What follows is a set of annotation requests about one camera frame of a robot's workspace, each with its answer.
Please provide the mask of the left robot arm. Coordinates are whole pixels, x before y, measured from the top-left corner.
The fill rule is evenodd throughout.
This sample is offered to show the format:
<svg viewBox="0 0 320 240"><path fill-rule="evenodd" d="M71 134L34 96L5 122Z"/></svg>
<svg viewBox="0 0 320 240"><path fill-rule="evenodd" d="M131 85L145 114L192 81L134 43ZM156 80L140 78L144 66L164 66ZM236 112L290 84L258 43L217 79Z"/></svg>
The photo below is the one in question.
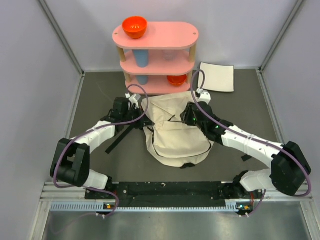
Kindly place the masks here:
<svg viewBox="0 0 320 240"><path fill-rule="evenodd" d="M64 182L79 188L94 188L102 198L114 191L111 177L90 168L91 153L104 142L117 139L107 149L110 153L130 131L149 127L153 123L139 105L139 94L117 97L107 116L86 132L71 139L62 138L56 147L50 168L55 186Z"/></svg>

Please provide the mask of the beige canvas backpack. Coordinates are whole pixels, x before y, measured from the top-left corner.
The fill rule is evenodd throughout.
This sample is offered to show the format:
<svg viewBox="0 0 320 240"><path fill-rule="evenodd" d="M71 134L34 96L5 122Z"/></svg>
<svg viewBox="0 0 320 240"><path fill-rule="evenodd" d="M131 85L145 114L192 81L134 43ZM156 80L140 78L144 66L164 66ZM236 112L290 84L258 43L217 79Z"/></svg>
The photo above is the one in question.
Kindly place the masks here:
<svg viewBox="0 0 320 240"><path fill-rule="evenodd" d="M165 94L143 99L141 107L147 109L153 125L144 127L148 152L161 164L181 168L186 164L203 162L213 148L196 126L182 123L180 114L189 102L193 102L189 91Z"/></svg>

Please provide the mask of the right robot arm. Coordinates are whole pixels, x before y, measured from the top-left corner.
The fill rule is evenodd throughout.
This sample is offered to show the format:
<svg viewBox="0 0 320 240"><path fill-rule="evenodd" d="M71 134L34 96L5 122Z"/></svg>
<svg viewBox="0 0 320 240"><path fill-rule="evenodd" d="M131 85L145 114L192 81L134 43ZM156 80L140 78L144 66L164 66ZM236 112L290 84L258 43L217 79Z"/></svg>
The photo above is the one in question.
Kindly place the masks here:
<svg viewBox="0 0 320 240"><path fill-rule="evenodd" d="M224 147L243 152L266 166L258 171L243 171L234 180L233 192L245 198L256 190L277 190L295 196L312 172L301 148L289 141L286 144L268 141L240 129L233 123L213 114L205 102L189 102L180 115L188 126L196 126L205 137Z"/></svg>

